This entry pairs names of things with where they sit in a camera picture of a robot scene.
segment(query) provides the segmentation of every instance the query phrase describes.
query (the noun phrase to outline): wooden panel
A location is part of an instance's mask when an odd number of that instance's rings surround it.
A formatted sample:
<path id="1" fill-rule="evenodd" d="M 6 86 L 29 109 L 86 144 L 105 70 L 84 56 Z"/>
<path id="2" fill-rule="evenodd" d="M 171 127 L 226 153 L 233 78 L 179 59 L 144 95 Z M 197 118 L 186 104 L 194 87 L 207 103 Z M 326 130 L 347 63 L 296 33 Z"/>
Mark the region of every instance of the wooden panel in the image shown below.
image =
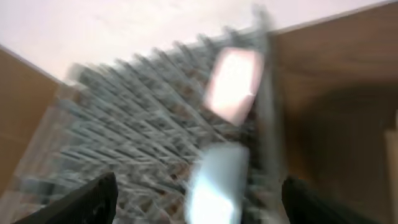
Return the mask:
<path id="1" fill-rule="evenodd" d="M 0 50 L 0 194 L 58 84 Z"/>
<path id="2" fill-rule="evenodd" d="M 396 2 L 275 38 L 290 172 L 381 223 L 392 223 L 397 40 Z"/>

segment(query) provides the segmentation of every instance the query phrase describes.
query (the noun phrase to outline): wire grid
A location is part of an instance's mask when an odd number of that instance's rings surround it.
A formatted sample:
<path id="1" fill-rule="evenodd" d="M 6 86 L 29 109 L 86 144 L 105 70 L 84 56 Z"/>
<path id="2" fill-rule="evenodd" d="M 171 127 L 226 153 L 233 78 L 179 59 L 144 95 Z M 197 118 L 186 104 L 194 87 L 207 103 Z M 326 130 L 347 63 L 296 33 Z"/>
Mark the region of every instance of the wire grid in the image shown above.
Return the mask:
<path id="1" fill-rule="evenodd" d="M 70 138 L 54 154 L 58 168 L 35 180 L 37 188 L 51 187 L 36 191 L 35 200 L 28 197 L 18 214 L 34 212 L 111 170 L 119 188 L 114 223 L 184 223 L 188 176 L 201 148 L 239 141 L 256 154 L 254 112 L 237 128 L 204 108 L 202 100 L 218 52 L 228 46 L 258 49 L 258 35 L 226 29 L 223 38 L 200 35 L 199 44 L 175 43 L 171 52 L 155 49 L 150 58 L 135 55 L 132 63 L 80 67 L 78 97 L 57 102 L 74 117 L 63 128 Z M 252 166 L 244 201 L 252 220 L 265 209 L 263 180 Z"/>

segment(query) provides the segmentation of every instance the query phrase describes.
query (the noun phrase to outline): white wall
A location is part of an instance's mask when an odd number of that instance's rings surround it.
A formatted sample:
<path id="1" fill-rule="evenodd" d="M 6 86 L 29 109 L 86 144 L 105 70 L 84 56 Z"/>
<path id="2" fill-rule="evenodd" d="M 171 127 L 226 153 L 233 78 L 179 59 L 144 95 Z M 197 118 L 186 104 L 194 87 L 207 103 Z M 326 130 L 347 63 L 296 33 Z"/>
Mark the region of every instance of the white wall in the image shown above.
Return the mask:
<path id="1" fill-rule="evenodd" d="M 260 1 L 283 29 L 386 0 Z M 248 0 L 1 0 L 0 44 L 63 80 L 75 62 L 127 59 L 251 19 Z"/>

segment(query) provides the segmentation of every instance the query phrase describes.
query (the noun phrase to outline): metal wire rack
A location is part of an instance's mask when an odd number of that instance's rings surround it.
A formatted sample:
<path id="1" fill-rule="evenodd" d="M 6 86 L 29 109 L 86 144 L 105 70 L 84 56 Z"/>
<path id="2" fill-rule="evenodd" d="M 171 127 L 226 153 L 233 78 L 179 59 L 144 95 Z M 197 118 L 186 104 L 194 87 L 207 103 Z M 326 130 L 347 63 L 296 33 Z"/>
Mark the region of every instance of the metal wire rack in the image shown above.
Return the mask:
<path id="1" fill-rule="evenodd" d="M 115 223 L 184 223 L 187 179 L 202 148 L 239 141 L 252 155 L 245 213 L 259 221 L 273 192 L 258 159 L 256 107 L 237 128 L 204 108 L 202 98 L 218 52 L 262 50 L 264 31 L 225 31 L 115 66 L 76 66 L 76 82 L 60 89 L 46 112 L 2 198 L 3 212 L 17 220 L 111 170 L 119 186 Z"/>

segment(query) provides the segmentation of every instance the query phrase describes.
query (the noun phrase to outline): white object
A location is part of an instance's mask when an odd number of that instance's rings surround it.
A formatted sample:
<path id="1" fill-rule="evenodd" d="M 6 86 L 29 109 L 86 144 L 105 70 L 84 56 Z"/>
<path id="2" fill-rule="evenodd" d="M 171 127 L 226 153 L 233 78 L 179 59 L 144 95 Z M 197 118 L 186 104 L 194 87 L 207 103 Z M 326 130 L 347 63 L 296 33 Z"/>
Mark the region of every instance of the white object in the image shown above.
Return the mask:
<path id="1" fill-rule="evenodd" d="M 239 144 L 214 144 L 192 172 L 186 196 L 189 224 L 239 224 L 248 171 L 248 150 Z"/>

